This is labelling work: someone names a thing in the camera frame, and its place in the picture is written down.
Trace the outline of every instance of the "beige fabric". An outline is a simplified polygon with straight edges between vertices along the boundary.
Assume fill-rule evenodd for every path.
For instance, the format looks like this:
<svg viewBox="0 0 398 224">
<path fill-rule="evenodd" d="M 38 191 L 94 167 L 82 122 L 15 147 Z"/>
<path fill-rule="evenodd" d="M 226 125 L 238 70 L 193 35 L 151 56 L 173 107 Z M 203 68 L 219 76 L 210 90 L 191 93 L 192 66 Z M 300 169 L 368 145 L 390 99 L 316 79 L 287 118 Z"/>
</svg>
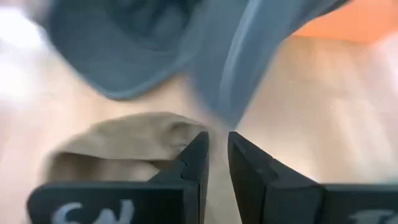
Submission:
<svg viewBox="0 0 398 224">
<path fill-rule="evenodd" d="M 105 121 L 54 150 L 43 181 L 145 181 L 158 173 L 156 161 L 172 160 L 201 131 L 204 125 L 172 113 Z"/>
</svg>

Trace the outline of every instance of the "gray fabric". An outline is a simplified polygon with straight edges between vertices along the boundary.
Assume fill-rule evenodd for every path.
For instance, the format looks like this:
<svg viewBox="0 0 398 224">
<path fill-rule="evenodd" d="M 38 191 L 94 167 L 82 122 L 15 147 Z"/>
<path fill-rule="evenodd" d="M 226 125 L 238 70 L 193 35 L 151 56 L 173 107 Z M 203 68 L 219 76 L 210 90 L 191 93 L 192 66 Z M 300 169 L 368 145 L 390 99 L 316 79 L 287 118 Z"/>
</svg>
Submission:
<svg viewBox="0 0 398 224">
<path fill-rule="evenodd" d="M 108 98 L 140 95 L 189 65 L 203 101 L 235 127 L 279 44 L 347 1 L 56 0 L 44 27 Z"/>
</svg>

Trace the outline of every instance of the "cloth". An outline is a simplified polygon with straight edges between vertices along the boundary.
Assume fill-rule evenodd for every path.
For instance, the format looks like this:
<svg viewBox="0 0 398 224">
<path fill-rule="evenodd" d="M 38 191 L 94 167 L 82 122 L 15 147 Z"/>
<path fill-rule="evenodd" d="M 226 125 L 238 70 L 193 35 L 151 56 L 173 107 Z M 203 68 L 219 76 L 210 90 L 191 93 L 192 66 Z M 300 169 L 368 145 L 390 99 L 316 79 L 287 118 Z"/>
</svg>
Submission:
<svg viewBox="0 0 398 224">
<path fill-rule="evenodd" d="M 147 181 L 201 131 L 210 136 L 205 223 L 241 223 L 229 176 L 228 132 L 173 113 L 137 114 L 92 126 L 45 157 L 42 182 Z"/>
<path fill-rule="evenodd" d="M 348 0 L 53 0 L 42 25 L 104 96 L 145 93 L 188 70 L 208 107 L 237 126 L 279 44 Z"/>
</svg>

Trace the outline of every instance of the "orange object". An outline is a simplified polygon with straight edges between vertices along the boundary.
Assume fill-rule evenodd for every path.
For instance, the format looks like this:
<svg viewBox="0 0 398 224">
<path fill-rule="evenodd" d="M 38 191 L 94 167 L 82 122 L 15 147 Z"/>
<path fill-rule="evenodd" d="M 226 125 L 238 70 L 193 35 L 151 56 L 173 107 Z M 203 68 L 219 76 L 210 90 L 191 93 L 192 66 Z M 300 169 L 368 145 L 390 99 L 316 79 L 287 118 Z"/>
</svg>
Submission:
<svg viewBox="0 0 398 224">
<path fill-rule="evenodd" d="M 398 31 L 397 0 L 352 0 L 294 35 L 370 43 L 394 31 Z"/>
</svg>

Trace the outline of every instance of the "cap brim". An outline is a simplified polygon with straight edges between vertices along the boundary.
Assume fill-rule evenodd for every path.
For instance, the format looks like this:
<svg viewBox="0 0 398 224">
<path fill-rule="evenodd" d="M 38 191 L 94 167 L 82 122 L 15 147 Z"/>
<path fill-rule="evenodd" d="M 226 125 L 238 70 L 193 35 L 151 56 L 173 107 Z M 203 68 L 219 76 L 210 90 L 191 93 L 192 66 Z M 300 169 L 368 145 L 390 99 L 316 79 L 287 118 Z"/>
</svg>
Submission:
<svg viewBox="0 0 398 224">
<path fill-rule="evenodd" d="M 137 45 L 110 10 L 109 0 L 59 0 L 44 22 L 55 48 L 94 89 L 112 99 L 131 98 L 185 63 L 176 61 L 177 52 Z"/>
</svg>

